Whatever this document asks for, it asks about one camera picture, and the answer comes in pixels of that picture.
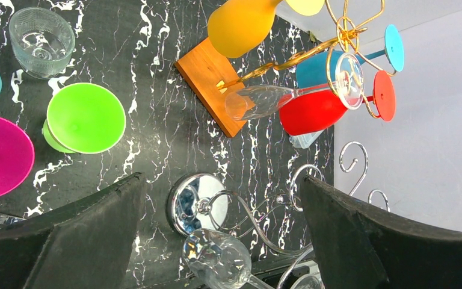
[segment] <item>wooden block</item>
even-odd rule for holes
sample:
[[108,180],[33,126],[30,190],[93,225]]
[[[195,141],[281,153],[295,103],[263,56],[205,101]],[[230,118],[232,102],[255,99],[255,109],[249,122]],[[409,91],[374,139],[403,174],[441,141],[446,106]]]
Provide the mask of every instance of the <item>wooden block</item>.
[[245,121],[237,122],[229,117],[224,101],[227,94],[243,89],[245,86],[239,83],[223,92],[217,89],[219,82],[227,83],[238,78],[229,60],[218,53],[207,38],[174,65],[226,136],[234,137],[244,126]]

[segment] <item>wine glass stem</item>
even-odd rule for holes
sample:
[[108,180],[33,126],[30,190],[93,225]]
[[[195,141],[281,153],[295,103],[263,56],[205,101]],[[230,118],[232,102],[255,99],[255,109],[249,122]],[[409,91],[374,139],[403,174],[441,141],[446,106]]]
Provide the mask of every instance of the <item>wine glass stem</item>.
[[258,289],[274,289],[274,287],[268,285],[267,283],[264,283],[263,281],[261,281],[261,279],[254,275],[250,275],[248,283]]

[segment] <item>black marble countertop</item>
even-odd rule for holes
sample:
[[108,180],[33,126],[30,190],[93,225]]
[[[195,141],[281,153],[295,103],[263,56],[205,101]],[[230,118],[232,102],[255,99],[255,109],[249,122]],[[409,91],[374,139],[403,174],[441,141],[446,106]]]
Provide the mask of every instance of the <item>black marble countertop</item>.
[[[31,137],[36,160],[25,182],[3,197],[0,211],[37,216],[88,196],[132,172],[145,172],[146,215],[134,242],[123,288],[188,288],[188,268],[180,260],[183,237],[169,226],[165,204],[171,186],[183,175],[214,173],[249,206],[265,196],[287,192],[298,166],[317,164],[333,183],[333,130],[309,149],[294,149],[279,115],[248,122],[227,138],[174,68],[174,62],[207,37],[210,14],[224,0],[0,0],[0,116]],[[49,8],[71,23],[76,51],[66,71],[48,81],[27,75],[13,56],[8,32],[11,15],[21,8]],[[232,60],[239,74],[311,46],[309,36],[282,19],[270,35],[245,57]],[[74,82],[110,89],[127,112],[127,128],[114,148],[101,154],[62,154],[41,132],[53,94]],[[293,87],[294,69],[268,72],[246,83]],[[230,222],[243,216],[230,204]],[[267,212],[267,208],[256,215]],[[309,241],[300,213],[279,210],[261,227],[286,248]],[[256,270],[286,259],[270,252],[255,232],[242,239]]]

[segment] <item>chrome round base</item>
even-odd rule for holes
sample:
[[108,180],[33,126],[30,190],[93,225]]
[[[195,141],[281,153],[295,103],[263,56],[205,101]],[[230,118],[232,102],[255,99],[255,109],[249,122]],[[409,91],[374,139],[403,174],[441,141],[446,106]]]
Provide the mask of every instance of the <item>chrome round base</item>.
[[167,218],[172,227],[182,235],[188,236],[199,228],[218,230],[211,219],[219,226],[227,214],[227,197],[219,197],[212,206],[209,201],[224,190],[224,184],[209,173],[196,173],[176,182],[167,202]]

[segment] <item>lime green cup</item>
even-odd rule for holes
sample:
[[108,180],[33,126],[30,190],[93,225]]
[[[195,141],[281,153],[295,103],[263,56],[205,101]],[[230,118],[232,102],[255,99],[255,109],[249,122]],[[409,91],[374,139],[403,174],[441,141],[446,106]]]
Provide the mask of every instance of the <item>lime green cup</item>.
[[112,92],[92,83],[76,83],[51,99],[43,136],[60,152],[98,154],[118,143],[125,126],[125,110]]

